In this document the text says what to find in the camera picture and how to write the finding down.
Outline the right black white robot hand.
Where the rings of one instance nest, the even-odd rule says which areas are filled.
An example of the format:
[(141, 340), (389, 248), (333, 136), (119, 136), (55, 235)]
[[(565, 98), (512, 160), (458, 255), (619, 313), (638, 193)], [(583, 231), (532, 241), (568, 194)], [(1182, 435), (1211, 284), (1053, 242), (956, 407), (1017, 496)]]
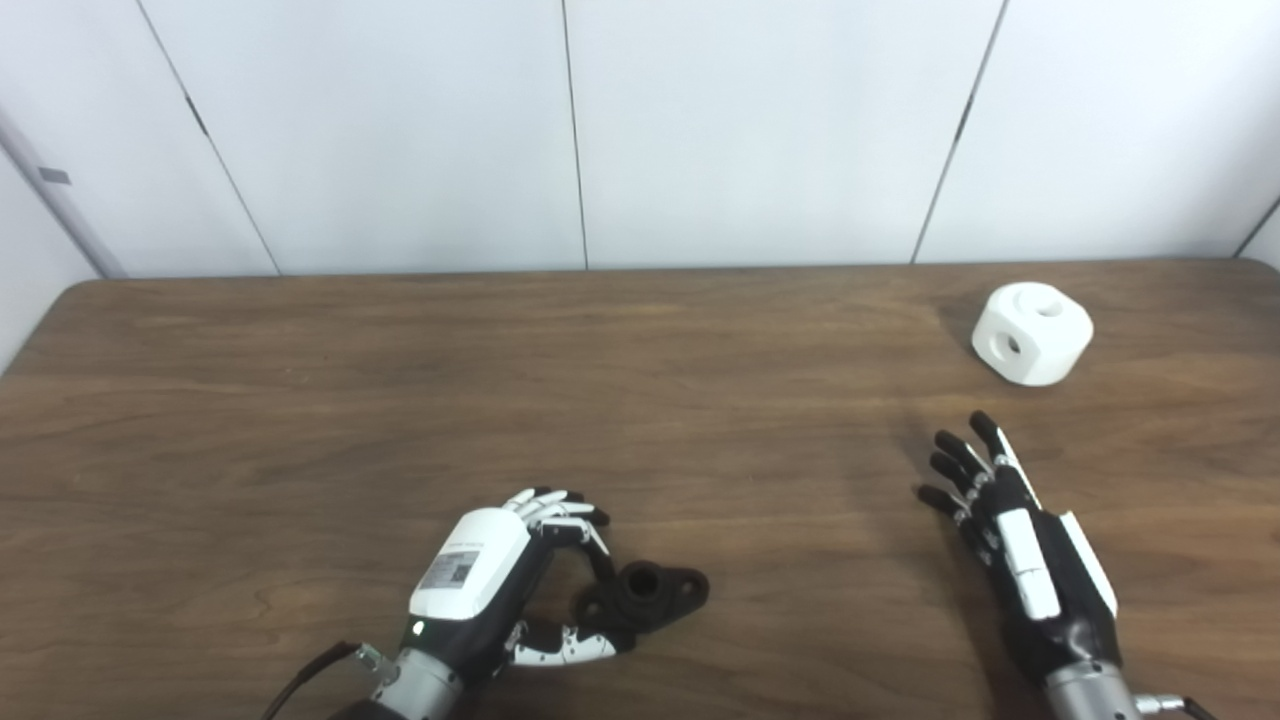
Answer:
[(1004, 428), (975, 410), (978, 452), (950, 430), (934, 434), (931, 468), (951, 489), (916, 497), (950, 520), (992, 588), (1000, 633), (1034, 684), (1076, 664), (1123, 666), (1114, 588), (1070, 512), (1042, 507)]

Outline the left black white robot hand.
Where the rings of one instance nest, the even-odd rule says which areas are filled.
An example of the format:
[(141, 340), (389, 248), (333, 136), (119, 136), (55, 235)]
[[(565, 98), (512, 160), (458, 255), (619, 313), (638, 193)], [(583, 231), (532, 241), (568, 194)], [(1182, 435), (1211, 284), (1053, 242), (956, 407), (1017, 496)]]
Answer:
[(508, 666), (585, 664), (634, 651), (631, 633), (526, 614), (558, 550), (581, 550), (596, 579), (614, 578), (599, 533), (609, 521), (579, 492), (548, 487), (466, 512), (410, 597), (402, 648), (442, 662), (467, 688)]

